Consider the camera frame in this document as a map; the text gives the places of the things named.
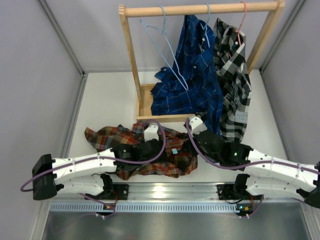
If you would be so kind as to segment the red brown plaid shirt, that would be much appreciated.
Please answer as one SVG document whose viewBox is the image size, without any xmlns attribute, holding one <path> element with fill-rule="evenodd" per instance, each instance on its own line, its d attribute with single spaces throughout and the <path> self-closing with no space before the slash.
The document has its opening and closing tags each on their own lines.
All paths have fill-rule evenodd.
<svg viewBox="0 0 320 240">
<path fill-rule="evenodd" d="M 97 151 L 102 152 L 120 144 L 136 146 L 143 143 L 144 130 L 149 125 L 138 121 L 128 129 L 122 125 L 105 126 L 98 131 L 90 128 L 84 130 L 87 142 Z M 162 159 L 143 165 L 120 163 L 114 173 L 122 180 L 129 180 L 135 175 L 159 175 L 178 178 L 190 174 L 198 167 L 197 157 L 188 152 L 186 141 L 188 134 L 164 127 L 166 138 L 165 150 Z"/>
</svg>

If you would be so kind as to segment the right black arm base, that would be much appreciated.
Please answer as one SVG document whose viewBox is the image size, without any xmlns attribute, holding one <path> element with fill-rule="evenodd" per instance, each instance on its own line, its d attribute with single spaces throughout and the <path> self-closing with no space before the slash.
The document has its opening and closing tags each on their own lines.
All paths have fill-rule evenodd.
<svg viewBox="0 0 320 240">
<path fill-rule="evenodd" d="M 239 211 L 236 215 L 249 219 L 260 207 L 264 197 L 262 194 L 249 193 L 247 181 L 250 175 L 239 174 L 234 183 L 224 183 L 217 185 L 218 199 L 228 204 L 236 205 Z"/>
</svg>

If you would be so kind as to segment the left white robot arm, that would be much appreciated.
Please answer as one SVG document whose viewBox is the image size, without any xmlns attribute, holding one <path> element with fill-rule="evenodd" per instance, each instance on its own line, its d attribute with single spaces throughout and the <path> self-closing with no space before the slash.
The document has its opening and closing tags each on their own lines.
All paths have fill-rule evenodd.
<svg viewBox="0 0 320 240">
<path fill-rule="evenodd" d="M 58 194 L 86 194 L 109 199 L 113 195 L 110 174 L 131 172 L 144 164 L 161 162 L 163 141 L 151 139 L 136 145 L 121 143 L 96 154 L 74 158 L 42 155 L 32 168 L 32 194 L 36 201 Z"/>
</svg>

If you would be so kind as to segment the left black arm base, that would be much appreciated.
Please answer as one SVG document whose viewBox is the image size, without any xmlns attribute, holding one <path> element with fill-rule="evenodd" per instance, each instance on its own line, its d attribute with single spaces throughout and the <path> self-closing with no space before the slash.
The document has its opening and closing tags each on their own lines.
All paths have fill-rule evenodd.
<svg viewBox="0 0 320 240">
<path fill-rule="evenodd" d="M 113 201 L 112 203 L 102 204 L 103 212 L 96 212 L 101 216 L 110 216 L 116 210 L 118 200 L 124 201 L 128 199 L 129 185 L 124 183 L 113 183 L 111 177 L 107 174 L 93 175 L 102 180 L 102 192 L 98 195 L 91 195 L 86 193 L 85 199 L 101 203 L 102 201 Z"/>
</svg>

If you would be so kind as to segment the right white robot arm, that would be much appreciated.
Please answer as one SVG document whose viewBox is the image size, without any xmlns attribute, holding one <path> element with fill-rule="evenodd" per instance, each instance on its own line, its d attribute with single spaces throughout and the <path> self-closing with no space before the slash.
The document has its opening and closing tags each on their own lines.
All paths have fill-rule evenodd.
<svg viewBox="0 0 320 240">
<path fill-rule="evenodd" d="M 187 132 L 195 152 L 210 165 L 240 171 L 232 192 L 243 199 L 252 196 L 280 196 L 320 207 L 320 165 L 301 164 L 264 154 L 239 142 L 226 142 L 209 131 Z"/>
</svg>

